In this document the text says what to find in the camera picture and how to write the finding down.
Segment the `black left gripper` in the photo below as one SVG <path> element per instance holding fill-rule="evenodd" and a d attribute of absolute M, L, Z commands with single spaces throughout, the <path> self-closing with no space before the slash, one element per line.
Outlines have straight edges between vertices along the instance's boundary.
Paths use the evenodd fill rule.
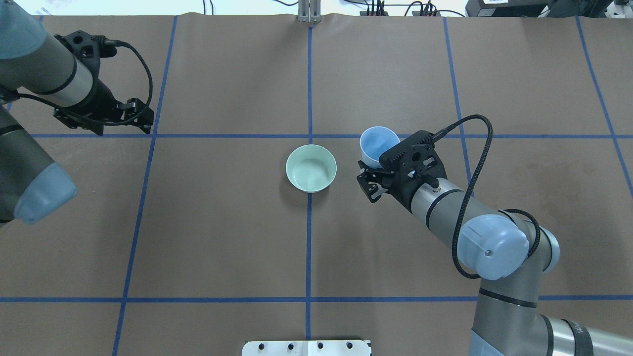
<path fill-rule="evenodd" d="M 80 103 L 62 111 L 55 109 L 53 116 L 68 128 L 82 128 L 99 136 L 104 135 L 103 122 L 134 126 L 145 134 L 150 134 L 154 126 L 154 111 L 147 104 L 138 98 L 121 103 L 102 82 L 93 84 L 88 96 Z"/>

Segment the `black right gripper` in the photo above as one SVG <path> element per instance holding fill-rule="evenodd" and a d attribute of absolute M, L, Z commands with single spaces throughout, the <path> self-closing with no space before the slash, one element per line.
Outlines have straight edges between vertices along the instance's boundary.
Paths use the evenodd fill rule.
<path fill-rule="evenodd" d="M 389 194 L 410 213 L 414 194 L 421 187 L 418 178 L 391 173 L 380 165 L 374 167 L 366 162 L 363 163 L 363 171 L 357 175 L 357 182 L 370 203 L 377 203 L 383 195 Z"/>

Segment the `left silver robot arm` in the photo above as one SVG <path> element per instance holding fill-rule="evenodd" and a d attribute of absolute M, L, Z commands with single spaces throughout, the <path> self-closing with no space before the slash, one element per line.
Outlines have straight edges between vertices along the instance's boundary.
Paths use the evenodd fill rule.
<path fill-rule="evenodd" d="M 62 165 L 42 147 L 13 107 L 32 100 L 47 106 L 69 129 L 102 136 L 105 128 L 133 126 L 149 134 L 154 125 L 154 80 L 140 52 L 128 42 L 77 30 L 50 33 L 43 21 L 14 0 L 3 0 L 1 17 L 1 225 L 35 224 L 77 194 Z M 101 61 L 130 50 L 148 79 L 147 99 L 120 101 L 100 76 Z"/>

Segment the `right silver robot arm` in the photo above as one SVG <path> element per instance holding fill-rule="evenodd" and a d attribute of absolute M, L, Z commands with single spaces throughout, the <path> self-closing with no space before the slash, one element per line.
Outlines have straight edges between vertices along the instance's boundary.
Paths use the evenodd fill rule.
<path fill-rule="evenodd" d="M 469 355 L 632 354 L 631 338 L 538 313 L 543 275 L 560 259 L 560 246 L 546 228 L 470 200 L 457 259 L 481 277 Z"/>

